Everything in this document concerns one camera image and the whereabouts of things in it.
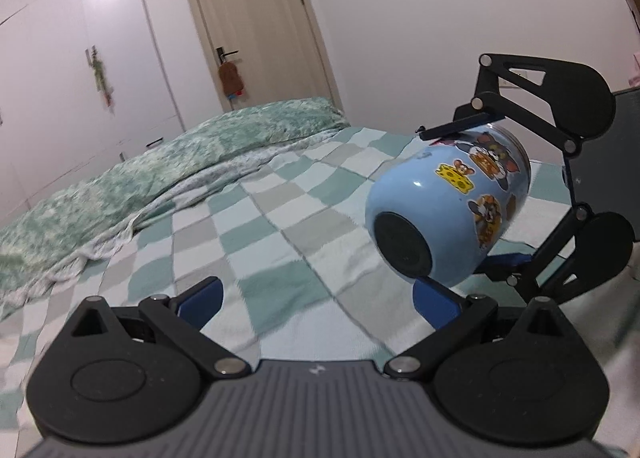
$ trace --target teal blanket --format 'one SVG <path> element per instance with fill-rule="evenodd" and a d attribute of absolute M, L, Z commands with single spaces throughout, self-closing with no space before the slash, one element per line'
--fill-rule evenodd
<path fill-rule="evenodd" d="M 246 108 L 42 200 L 0 231 L 0 319 L 47 292 L 32 288 L 52 266 L 179 182 L 257 148 L 346 126 L 324 98 Z"/>

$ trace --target cartoon sticker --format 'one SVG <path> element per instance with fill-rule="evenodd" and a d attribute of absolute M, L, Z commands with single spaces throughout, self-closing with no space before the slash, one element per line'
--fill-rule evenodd
<path fill-rule="evenodd" d="M 453 165 L 441 164 L 436 169 L 436 175 L 444 178 L 453 187 L 455 187 L 460 193 L 468 194 L 474 188 L 474 183 L 467 177 L 467 175 L 473 175 L 476 171 L 469 167 L 460 159 L 453 161 Z"/>
<path fill-rule="evenodd" d="M 511 157 L 507 146 L 500 144 L 488 131 L 480 133 L 475 140 L 462 141 L 459 139 L 460 137 L 439 139 L 432 146 L 436 144 L 455 146 L 468 153 L 469 158 L 487 177 L 495 180 L 501 189 L 507 191 L 509 189 L 507 175 L 520 171 L 518 163 Z"/>
<path fill-rule="evenodd" d="M 509 200 L 507 201 L 507 207 L 505 207 L 505 210 L 504 210 L 504 216 L 507 219 L 507 222 L 510 222 L 511 219 L 515 216 L 516 206 L 517 206 L 516 196 L 512 194 L 509 197 Z"/>
<path fill-rule="evenodd" d="M 495 196 L 483 194 L 477 201 L 469 200 L 467 204 L 474 214 L 476 235 L 478 235 L 480 248 L 490 247 L 494 243 L 502 224 L 500 203 Z"/>

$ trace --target checkered blanket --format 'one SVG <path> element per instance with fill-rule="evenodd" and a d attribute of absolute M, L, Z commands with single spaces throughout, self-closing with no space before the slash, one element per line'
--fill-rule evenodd
<path fill-rule="evenodd" d="M 382 365 L 430 334 L 413 308 L 410 284 L 382 261 L 363 227 L 376 178 L 423 148 L 405 135 L 347 128 L 319 145 L 281 153 L 223 191 L 157 219 L 109 260 L 91 262 L 49 297 L 8 317 L 0 323 L 0 458 L 20 456 L 39 440 L 25 384 L 87 295 L 133 305 L 219 276 L 223 308 L 203 332 L 253 365 L 260 358 Z M 560 168 L 534 163 L 530 197 L 494 253 L 532 252 L 569 203 Z M 456 290 L 522 303 L 510 287 L 483 276 Z"/>

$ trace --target blue mug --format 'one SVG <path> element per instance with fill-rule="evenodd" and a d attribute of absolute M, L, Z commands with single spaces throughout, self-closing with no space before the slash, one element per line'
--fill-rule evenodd
<path fill-rule="evenodd" d="M 425 143 L 372 186 L 366 226 L 407 278 L 453 287 L 470 276 L 517 215 L 531 166 L 514 135 L 492 124 Z"/>

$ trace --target door handle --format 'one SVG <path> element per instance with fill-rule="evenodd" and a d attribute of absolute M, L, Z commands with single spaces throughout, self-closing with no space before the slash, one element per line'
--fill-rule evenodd
<path fill-rule="evenodd" d="M 225 52 L 225 47 L 218 47 L 216 49 L 216 54 L 218 55 L 218 60 L 220 64 L 223 64 L 226 61 L 227 56 L 231 56 L 232 54 L 237 54 L 239 50 L 233 50 L 231 52 Z"/>

